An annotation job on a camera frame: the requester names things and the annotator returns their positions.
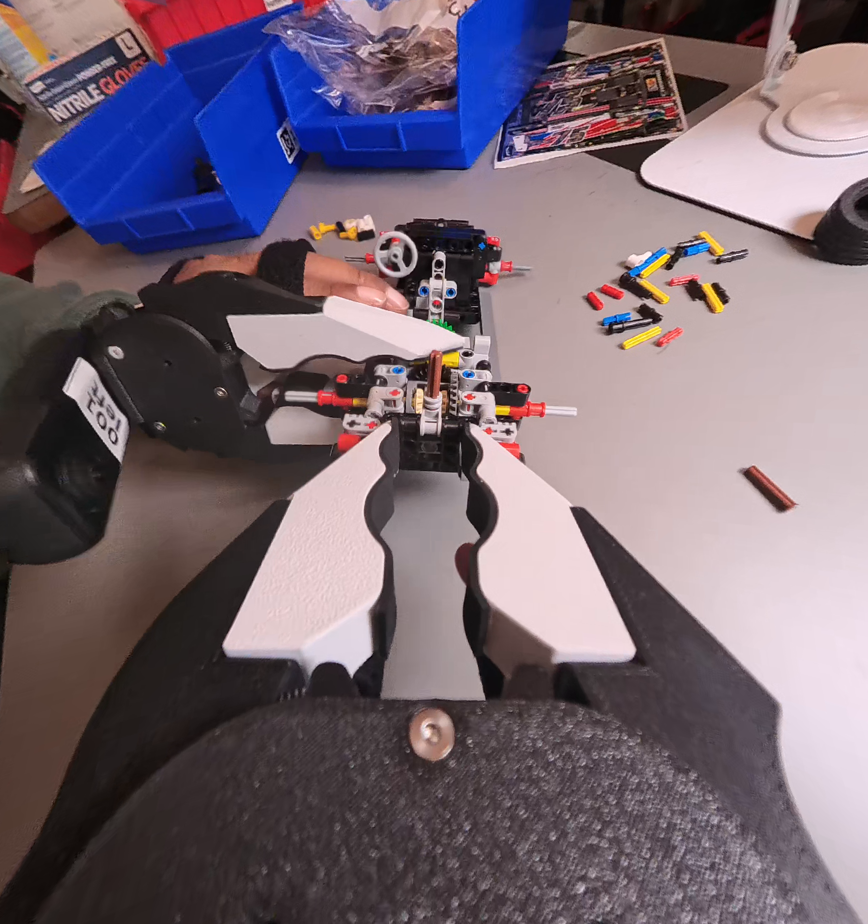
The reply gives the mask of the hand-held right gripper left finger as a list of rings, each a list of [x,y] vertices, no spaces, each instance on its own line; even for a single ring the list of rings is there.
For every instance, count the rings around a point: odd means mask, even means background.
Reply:
[[[345,452],[290,499],[222,649],[234,659],[324,663],[352,676],[385,664],[395,627],[393,554],[399,430],[392,423]]]

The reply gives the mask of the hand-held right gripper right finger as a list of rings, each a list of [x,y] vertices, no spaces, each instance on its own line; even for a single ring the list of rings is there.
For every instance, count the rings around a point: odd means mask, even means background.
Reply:
[[[484,682],[524,666],[631,662],[636,642],[580,528],[582,510],[476,424],[464,427],[463,474],[476,532],[463,626]]]

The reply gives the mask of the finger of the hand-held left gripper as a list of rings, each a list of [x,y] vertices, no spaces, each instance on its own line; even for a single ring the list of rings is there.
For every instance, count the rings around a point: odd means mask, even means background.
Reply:
[[[340,296],[329,297],[311,313],[228,315],[227,321],[237,347],[262,366],[299,366],[324,356],[417,360],[434,350],[464,349],[460,334]]]
[[[336,422],[280,422],[243,429],[243,459],[265,464],[328,464]]]

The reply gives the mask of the lego car chassis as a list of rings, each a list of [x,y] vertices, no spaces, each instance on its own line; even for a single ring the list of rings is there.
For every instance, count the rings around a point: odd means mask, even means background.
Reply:
[[[381,235],[369,263],[405,296],[407,316],[462,335],[464,349],[417,360],[324,356],[280,366],[263,389],[277,410],[339,421],[339,454],[382,424],[401,421],[401,468],[439,472],[460,470],[468,424],[521,459],[523,422],[577,416],[577,408],[538,401],[529,383],[498,374],[482,294],[515,271],[502,259],[499,237],[461,219],[417,218]]]

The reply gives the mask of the pile of small lego pins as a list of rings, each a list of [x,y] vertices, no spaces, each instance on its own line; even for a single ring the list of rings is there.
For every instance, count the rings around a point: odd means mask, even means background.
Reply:
[[[730,295],[713,273],[750,256],[750,248],[726,248],[699,232],[672,246],[631,254],[616,280],[591,288],[583,300],[598,315],[597,329],[618,351],[649,346],[663,352],[685,336],[670,310],[690,304],[720,316]]]

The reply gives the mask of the brown lego axle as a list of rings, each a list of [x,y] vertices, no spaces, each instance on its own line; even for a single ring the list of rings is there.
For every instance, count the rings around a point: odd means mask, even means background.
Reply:
[[[792,511],[798,505],[761,468],[750,466],[742,469],[740,474],[778,513]]]

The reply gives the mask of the clear bags of lego parts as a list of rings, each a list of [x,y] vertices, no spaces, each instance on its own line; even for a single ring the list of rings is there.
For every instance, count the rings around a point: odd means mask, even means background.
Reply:
[[[336,115],[456,108],[458,29],[474,1],[292,2],[264,28]]]

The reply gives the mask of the black lego tire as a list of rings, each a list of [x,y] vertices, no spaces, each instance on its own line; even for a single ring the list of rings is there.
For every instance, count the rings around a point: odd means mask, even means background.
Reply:
[[[817,224],[813,241],[821,260],[868,265],[868,178],[849,186]]]

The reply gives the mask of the person's left hand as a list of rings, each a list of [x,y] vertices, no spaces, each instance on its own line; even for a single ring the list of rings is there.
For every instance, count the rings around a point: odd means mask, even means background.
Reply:
[[[273,242],[259,252],[181,260],[166,271],[162,282],[185,283],[208,272],[252,276],[293,295],[339,296],[403,315],[409,310],[405,296],[385,279],[343,260],[319,255],[304,239]]]

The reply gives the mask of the blue plastic bin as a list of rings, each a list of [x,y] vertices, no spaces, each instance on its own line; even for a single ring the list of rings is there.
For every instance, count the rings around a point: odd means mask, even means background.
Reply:
[[[257,237],[305,162],[270,16],[170,48],[35,161],[98,244],[134,253]]]
[[[334,167],[471,167],[564,45],[568,1],[481,1],[459,17],[453,110],[341,113],[316,89],[301,55],[277,43],[269,59],[301,148]]]

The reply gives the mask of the disposable gloves box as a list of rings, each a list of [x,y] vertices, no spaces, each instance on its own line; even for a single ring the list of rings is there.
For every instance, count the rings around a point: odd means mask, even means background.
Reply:
[[[152,63],[134,28],[122,29],[80,53],[58,58],[28,75],[27,98],[56,126],[67,129]]]

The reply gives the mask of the colourful sticker sheet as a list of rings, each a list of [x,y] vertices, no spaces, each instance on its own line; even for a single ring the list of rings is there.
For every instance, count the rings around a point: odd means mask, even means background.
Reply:
[[[497,169],[646,141],[687,130],[663,38],[550,65],[504,122]]]

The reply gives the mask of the red plastic bin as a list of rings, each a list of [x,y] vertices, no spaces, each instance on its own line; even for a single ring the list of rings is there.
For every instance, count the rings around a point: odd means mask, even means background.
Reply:
[[[305,1],[121,1],[130,17],[151,40],[158,53],[174,45],[290,7],[309,8]]]

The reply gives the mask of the white printed cardboard box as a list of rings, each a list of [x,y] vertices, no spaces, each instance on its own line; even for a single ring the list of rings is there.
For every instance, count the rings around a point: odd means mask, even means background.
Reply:
[[[0,61],[15,76],[64,64],[135,64],[154,55],[123,2],[0,1]]]

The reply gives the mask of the white book stand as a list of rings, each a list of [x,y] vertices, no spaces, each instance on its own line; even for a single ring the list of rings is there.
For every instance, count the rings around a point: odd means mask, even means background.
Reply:
[[[799,54],[799,2],[776,2],[763,79],[640,169],[651,188],[813,240],[833,202],[868,178],[868,43]]]

